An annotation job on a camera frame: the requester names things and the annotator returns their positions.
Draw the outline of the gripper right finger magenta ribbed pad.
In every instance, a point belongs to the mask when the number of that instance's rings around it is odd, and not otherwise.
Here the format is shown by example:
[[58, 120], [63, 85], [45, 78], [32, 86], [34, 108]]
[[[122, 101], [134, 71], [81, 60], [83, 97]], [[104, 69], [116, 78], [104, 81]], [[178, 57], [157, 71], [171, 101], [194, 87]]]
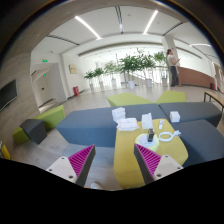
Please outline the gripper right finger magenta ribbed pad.
[[145, 184], [152, 183], [182, 169], [171, 156], [159, 155], [139, 144], [134, 145], [134, 155], [140, 167]]

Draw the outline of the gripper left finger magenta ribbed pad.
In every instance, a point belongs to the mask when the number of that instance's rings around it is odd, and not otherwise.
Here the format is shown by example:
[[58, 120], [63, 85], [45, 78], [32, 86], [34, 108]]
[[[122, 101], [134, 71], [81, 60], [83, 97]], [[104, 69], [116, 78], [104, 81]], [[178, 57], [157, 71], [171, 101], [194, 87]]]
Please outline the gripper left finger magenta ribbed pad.
[[95, 154], [95, 145], [90, 145], [69, 157], [61, 156], [47, 171], [84, 187]]

